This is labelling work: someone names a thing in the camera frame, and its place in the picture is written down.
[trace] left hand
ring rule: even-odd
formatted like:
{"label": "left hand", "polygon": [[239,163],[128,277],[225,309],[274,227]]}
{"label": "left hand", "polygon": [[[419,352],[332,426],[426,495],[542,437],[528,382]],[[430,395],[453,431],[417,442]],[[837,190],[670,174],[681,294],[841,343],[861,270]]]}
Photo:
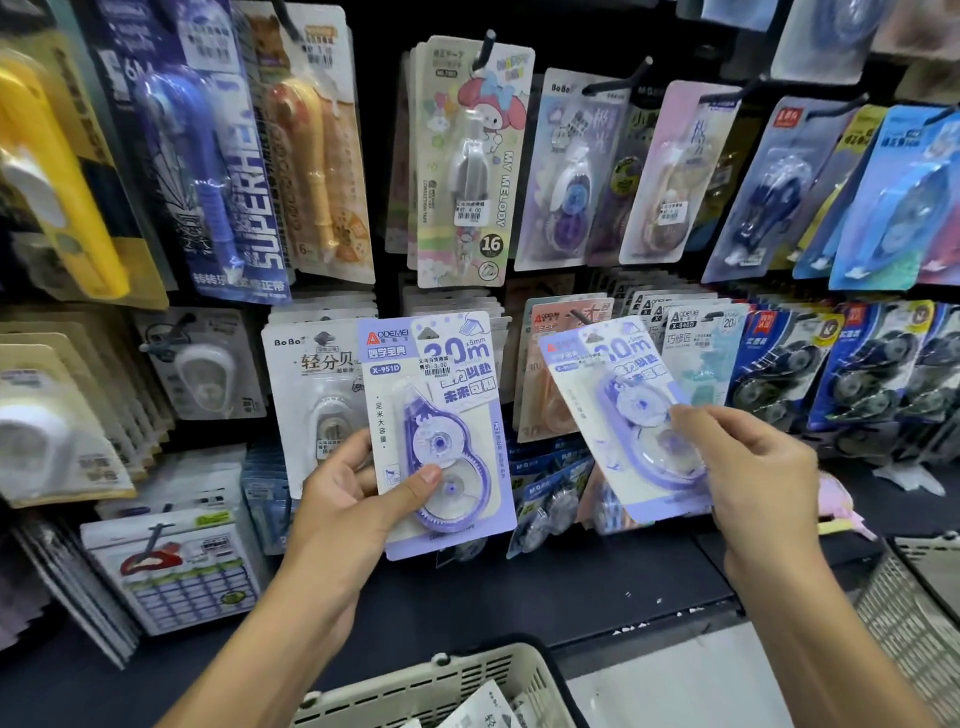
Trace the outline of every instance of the left hand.
{"label": "left hand", "polygon": [[330,637],[343,644],[360,589],[394,526],[421,508],[443,471],[427,465],[378,496],[370,430],[354,432],[303,482],[300,508],[277,580],[296,584],[298,599],[334,619]]}

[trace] shopping basket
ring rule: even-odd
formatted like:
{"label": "shopping basket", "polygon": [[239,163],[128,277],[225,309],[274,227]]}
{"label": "shopping basket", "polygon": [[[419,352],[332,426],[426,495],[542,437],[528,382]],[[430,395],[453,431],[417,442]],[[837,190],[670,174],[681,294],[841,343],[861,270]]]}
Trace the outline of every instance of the shopping basket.
{"label": "shopping basket", "polygon": [[960,539],[887,546],[857,614],[941,724],[960,726]]}
{"label": "shopping basket", "polygon": [[511,635],[465,654],[442,653],[428,663],[333,691],[311,692],[293,725],[399,728],[418,718],[423,728],[431,728],[489,680],[508,700],[525,692],[539,728],[589,728],[546,645],[529,635]]}

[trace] purple correction tape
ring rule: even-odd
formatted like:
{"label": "purple correction tape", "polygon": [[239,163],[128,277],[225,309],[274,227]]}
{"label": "purple correction tape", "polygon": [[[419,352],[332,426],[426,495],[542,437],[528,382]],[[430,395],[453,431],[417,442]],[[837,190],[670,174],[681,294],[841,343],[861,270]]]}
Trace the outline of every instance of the purple correction tape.
{"label": "purple correction tape", "polygon": [[672,402],[664,394],[642,380],[623,378],[611,379],[603,392],[616,419],[627,425],[617,429],[617,436],[641,473],[667,490],[689,490],[700,483],[707,469],[670,425]]}
{"label": "purple correction tape", "polygon": [[476,521],[490,502],[487,465],[470,451],[470,433],[452,412],[437,409],[413,387],[403,408],[407,437],[407,473],[430,463],[444,469],[444,482],[414,515],[440,533],[462,531]]}
{"label": "purple correction tape", "polygon": [[550,197],[550,217],[546,239],[564,255],[576,255],[590,229],[590,191],[593,188],[588,148],[576,144],[566,155],[563,172],[554,184]]}

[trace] hand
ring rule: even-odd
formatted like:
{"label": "hand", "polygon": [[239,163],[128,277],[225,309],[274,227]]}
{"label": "hand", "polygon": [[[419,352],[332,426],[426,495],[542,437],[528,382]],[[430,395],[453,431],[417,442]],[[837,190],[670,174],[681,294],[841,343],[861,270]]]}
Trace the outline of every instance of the hand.
{"label": "hand", "polygon": [[813,449],[738,409],[678,404],[670,417],[707,465],[731,580],[823,560]]}
{"label": "hand", "polygon": [[349,634],[360,589],[388,534],[433,495],[443,472],[426,465],[378,496],[376,472],[372,465],[364,467],[370,454],[370,431],[354,432],[303,482],[276,578],[291,585],[293,598],[307,600],[318,616],[333,620],[328,627],[336,649]]}

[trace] correction tape package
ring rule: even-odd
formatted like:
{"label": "correction tape package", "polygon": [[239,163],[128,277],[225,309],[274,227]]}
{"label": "correction tape package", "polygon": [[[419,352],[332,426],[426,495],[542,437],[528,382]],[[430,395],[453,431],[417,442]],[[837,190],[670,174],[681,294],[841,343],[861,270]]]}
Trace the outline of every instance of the correction tape package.
{"label": "correction tape package", "polygon": [[158,265],[172,283],[169,266],[150,219],[134,212],[139,191],[125,192],[131,179],[108,144],[121,151],[86,49],[58,27],[75,21],[68,8],[58,18],[46,5],[31,11],[17,22],[11,9],[0,39],[0,227],[53,298],[162,310]]}
{"label": "correction tape package", "polygon": [[587,239],[587,265],[612,266],[618,262],[664,93],[662,87],[641,86],[624,110],[609,177],[600,181],[600,198]]}
{"label": "correction tape package", "polygon": [[831,290],[906,290],[922,264],[948,267],[949,255],[927,251],[960,197],[958,143],[960,114],[890,109],[843,226]]}
{"label": "correction tape package", "polygon": [[836,344],[844,317],[812,310],[750,314],[733,365],[727,405],[786,432]]}
{"label": "correction tape package", "polygon": [[[887,110],[868,105],[856,113],[820,178],[810,188],[807,199],[801,203],[786,235],[787,239],[780,246],[780,253],[786,257],[785,263],[796,261],[793,266],[795,279],[829,277],[847,212],[876,148],[876,132]],[[816,207],[824,194],[826,198],[816,208],[813,218],[804,225],[810,210]],[[793,245],[793,238],[797,234],[800,235],[799,241],[792,251],[786,253],[785,249]]]}
{"label": "correction tape package", "polygon": [[637,316],[544,336],[540,350],[627,513],[654,522],[710,505],[707,469],[670,426],[686,403]]}
{"label": "correction tape package", "polygon": [[50,347],[0,346],[0,425],[0,495],[13,508],[136,495],[96,414]]}
{"label": "correction tape package", "polygon": [[660,356],[690,404],[723,405],[733,374],[748,303],[695,301],[669,306]]}
{"label": "correction tape package", "polygon": [[770,66],[771,78],[856,84],[889,4],[889,0],[794,3]]}
{"label": "correction tape package", "polygon": [[286,3],[287,16],[280,21],[269,2],[241,0],[234,7],[240,12],[234,19],[241,48],[249,57],[253,105],[267,119],[265,141],[294,266],[373,283],[353,54],[343,8]]}
{"label": "correction tape package", "polygon": [[285,250],[229,3],[97,5],[120,67],[136,69],[133,103],[194,287],[230,301],[289,301]]}
{"label": "correction tape package", "polygon": [[479,40],[432,36],[415,53],[421,288],[506,276],[534,52],[485,42],[487,54]]}
{"label": "correction tape package", "polygon": [[549,536],[565,533],[576,522],[592,470],[593,458],[585,457],[516,492],[516,529],[507,546],[508,559],[536,551]]}
{"label": "correction tape package", "polygon": [[543,363],[538,344],[540,338],[556,331],[566,331],[609,321],[613,299],[574,299],[562,303],[540,303],[531,309],[530,338],[527,341],[526,371],[520,400],[518,443],[545,440],[577,431],[577,424],[557,391],[553,377]]}
{"label": "correction tape package", "polygon": [[624,231],[620,263],[673,263],[740,108],[736,86],[674,81],[666,89]]}
{"label": "correction tape package", "polygon": [[893,9],[874,37],[874,52],[960,61],[960,11],[953,3],[949,0],[892,2]]}
{"label": "correction tape package", "polygon": [[851,113],[850,105],[836,101],[780,99],[717,239],[704,283],[766,274]]}
{"label": "correction tape package", "polygon": [[547,68],[530,160],[518,271],[583,265],[600,188],[610,174],[627,91],[590,88],[612,79]]}
{"label": "correction tape package", "polygon": [[513,530],[506,432],[485,311],[364,321],[358,332],[377,488],[427,464],[444,479],[387,537],[395,561]]}
{"label": "correction tape package", "polygon": [[276,422],[290,491],[337,446],[367,426],[367,401],[357,351],[366,319],[277,324],[263,329]]}
{"label": "correction tape package", "polygon": [[744,165],[754,148],[756,139],[763,131],[766,116],[759,116],[759,109],[741,107],[733,120],[727,143],[717,161],[716,169],[707,185],[707,193],[700,205],[700,212],[693,223],[693,230],[686,241],[686,251],[696,253],[705,250],[713,240],[727,209],[727,203],[733,198],[740,184]]}
{"label": "correction tape package", "polygon": [[173,307],[137,312],[140,350],[181,420],[266,417],[251,334],[231,308]]}
{"label": "correction tape package", "polygon": [[847,303],[807,428],[890,422],[933,323],[932,301]]}

